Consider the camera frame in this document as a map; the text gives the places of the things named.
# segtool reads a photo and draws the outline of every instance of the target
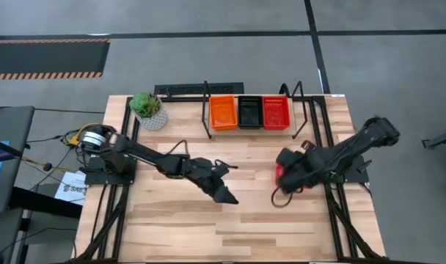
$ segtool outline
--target green plant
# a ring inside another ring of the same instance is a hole
[[[158,113],[161,102],[152,94],[139,94],[134,95],[134,98],[130,100],[129,106],[140,117],[150,118]]]

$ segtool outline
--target hazard stripe tape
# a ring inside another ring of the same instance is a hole
[[[102,72],[74,72],[74,73],[0,73],[0,80],[33,80],[53,78],[99,78]]]
[[[90,39],[90,40],[0,40],[0,44],[44,44],[44,43],[92,43],[92,42],[107,42],[110,39]]]

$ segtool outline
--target black floor mat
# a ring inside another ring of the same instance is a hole
[[[110,40],[0,40],[0,80],[97,78]]]
[[[244,94],[244,83],[208,84],[211,94]],[[203,84],[155,85],[156,95],[201,95]]]

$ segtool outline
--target black basket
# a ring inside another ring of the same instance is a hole
[[[238,126],[241,129],[263,127],[262,96],[238,96]]]

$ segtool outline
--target plastic basket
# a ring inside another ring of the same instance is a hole
[[[290,112],[286,97],[263,97],[264,128],[282,130],[290,126]]]
[[[263,127],[262,97],[238,97],[238,126],[241,129],[259,129]]]
[[[211,127],[216,131],[236,128],[235,97],[232,95],[212,96],[209,100]]]

